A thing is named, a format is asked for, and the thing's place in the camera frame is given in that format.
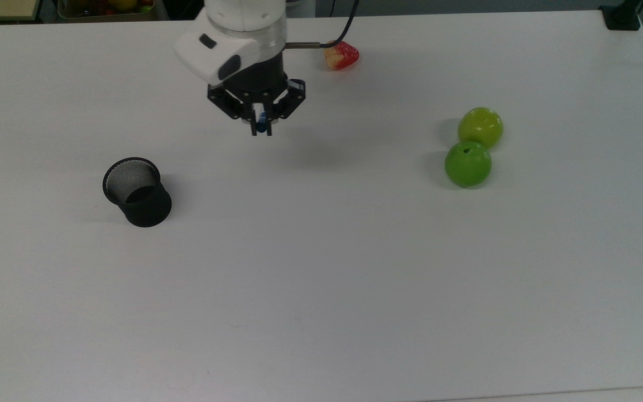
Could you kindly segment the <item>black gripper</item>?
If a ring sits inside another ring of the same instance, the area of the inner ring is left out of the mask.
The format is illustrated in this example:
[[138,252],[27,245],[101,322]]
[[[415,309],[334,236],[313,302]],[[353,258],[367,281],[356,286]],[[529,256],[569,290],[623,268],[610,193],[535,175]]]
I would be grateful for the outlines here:
[[228,117],[249,122],[252,136],[258,135],[255,105],[260,105],[266,135],[271,136],[271,122],[291,117],[306,100],[306,83],[288,77],[284,55],[279,53],[238,71],[221,84],[209,85],[207,99]]

